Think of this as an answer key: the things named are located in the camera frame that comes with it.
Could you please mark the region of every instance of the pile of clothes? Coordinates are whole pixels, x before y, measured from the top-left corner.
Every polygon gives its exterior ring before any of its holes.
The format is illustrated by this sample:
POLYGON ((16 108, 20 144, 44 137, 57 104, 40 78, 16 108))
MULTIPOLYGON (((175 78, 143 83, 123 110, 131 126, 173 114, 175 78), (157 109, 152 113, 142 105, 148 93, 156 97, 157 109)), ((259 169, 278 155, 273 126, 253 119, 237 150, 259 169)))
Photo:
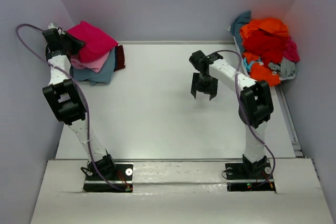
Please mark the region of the pile of clothes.
POLYGON ((101 29, 81 21, 67 32, 86 43, 70 58, 70 74, 76 81, 108 84, 113 72, 125 68, 123 47, 101 29))
POLYGON ((251 20, 251 11, 247 11, 236 18, 229 30, 236 38, 251 78, 276 86, 281 80, 296 76, 295 63, 300 57, 282 21, 276 18, 251 20))

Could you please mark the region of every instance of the teal cloth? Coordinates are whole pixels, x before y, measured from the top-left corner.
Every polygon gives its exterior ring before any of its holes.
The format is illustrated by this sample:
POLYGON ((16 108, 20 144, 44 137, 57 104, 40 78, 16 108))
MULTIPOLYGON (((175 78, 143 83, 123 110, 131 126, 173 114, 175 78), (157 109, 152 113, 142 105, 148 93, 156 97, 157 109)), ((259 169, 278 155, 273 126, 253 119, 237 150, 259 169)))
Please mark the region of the teal cloth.
POLYGON ((116 59, 115 59, 115 48, 113 48, 108 58, 106 59, 103 67, 101 70, 96 73, 92 71, 91 69, 84 68, 84 69, 72 69, 72 76, 76 81, 90 81, 90 84, 92 86, 96 85, 97 83, 106 83, 109 84, 112 79, 114 67, 116 65, 116 59))
POLYGON ((245 52, 245 48, 243 47, 243 39, 240 35, 240 29, 243 26, 250 23, 250 21, 251 21, 251 11, 248 10, 240 14, 231 24, 230 33, 236 38, 236 42, 241 55, 245 52))

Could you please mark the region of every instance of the purple cable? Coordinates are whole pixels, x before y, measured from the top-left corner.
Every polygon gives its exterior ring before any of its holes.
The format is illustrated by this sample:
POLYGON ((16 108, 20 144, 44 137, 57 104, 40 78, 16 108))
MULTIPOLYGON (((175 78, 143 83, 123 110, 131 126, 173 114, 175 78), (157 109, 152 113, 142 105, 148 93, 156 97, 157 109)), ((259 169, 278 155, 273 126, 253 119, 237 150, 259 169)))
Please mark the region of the purple cable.
MULTIPOLYGON (((239 109, 240 111, 242 112, 242 115, 243 115, 243 118, 245 120, 245 122, 249 122, 249 119, 247 117, 247 113, 245 111, 245 108, 243 106, 243 103, 242 101, 240 100, 240 95, 239 95, 239 87, 238 87, 238 72, 239 72, 239 69, 241 68, 242 66, 242 57, 239 53, 235 52, 235 51, 232 51, 232 50, 219 50, 219 51, 216 51, 216 52, 213 52, 212 54, 214 53, 218 53, 218 52, 232 52, 234 54, 236 54, 238 56, 238 59, 239 59, 239 63, 238 63, 238 67, 236 69, 236 74, 235 74, 235 88, 236 88, 236 96, 237 96, 237 100, 238 100, 238 103, 239 103, 239 109)), ((265 179, 265 181, 263 181, 261 184, 257 185, 254 187, 255 188, 258 188, 260 186, 262 186, 263 184, 265 184, 268 180, 270 180, 270 178, 272 177, 273 175, 273 172, 275 170, 275 157, 274 157, 274 154, 273 152, 269 149, 269 147, 266 145, 266 143, 259 137, 257 136, 257 134, 253 131, 252 129, 252 126, 248 123, 247 124, 247 127, 249 128, 249 130, 251 131, 252 135, 266 148, 266 150, 269 152, 269 154, 272 156, 272 159, 273 159, 273 168, 272 168, 272 171, 271 173, 268 175, 268 178, 265 179)))
POLYGON ((115 186, 114 184, 110 183, 106 178, 104 178, 104 176, 100 173, 100 171, 98 170, 97 168, 97 165, 95 163, 95 160, 93 159, 93 154, 92 154, 92 149, 91 149, 91 144, 90 144, 90 111, 89 111, 89 105, 88 105, 88 101, 86 100, 85 98, 85 95, 82 91, 82 89, 80 88, 78 82, 70 75, 68 74, 66 71, 64 71, 63 69, 59 68, 59 67, 54 67, 53 64, 49 63, 47 60, 45 60, 42 56, 40 56, 39 54, 37 54, 36 52, 34 52, 21 38, 20 34, 19 34, 19 29, 23 26, 28 26, 28 27, 31 27, 33 29, 36 29, 36 30, 39 30, 39 31, 43 31, 41 28, 38 28, 36 26, 33 26, 31 24, 20 24, 18 25, 16 28, 15 28, 15 33, 16 33, 16 36, 17 38, 20 40, 20 42, 33 54, 35 55, 37 58, 39 58, 42 62, 46 63, 48 66, 52 67, 52 68, 55 68, 59 71, 61 71, 62 73, 64 73, 68 78, 70 78, 75 86, 77 87, 77 89, 79 90, 79 92, 81 93, 81 95, 83 96, 83 100, 84 100, 84 104, 85 104, 85 107, 87 109, 87 119, 88 119, 88 149, 89 149, 89 154, 90 154, 90 158, 91 158, 91 161, 92 161, 92 164, 93 164, 93 167, 96 171, 96 173, 99 175, 99 177, 104 180, 108 185, 110 185, 112 188, 116 189, 116 190, 120 190, 120 191, 123 191, 123 189, 115 186))

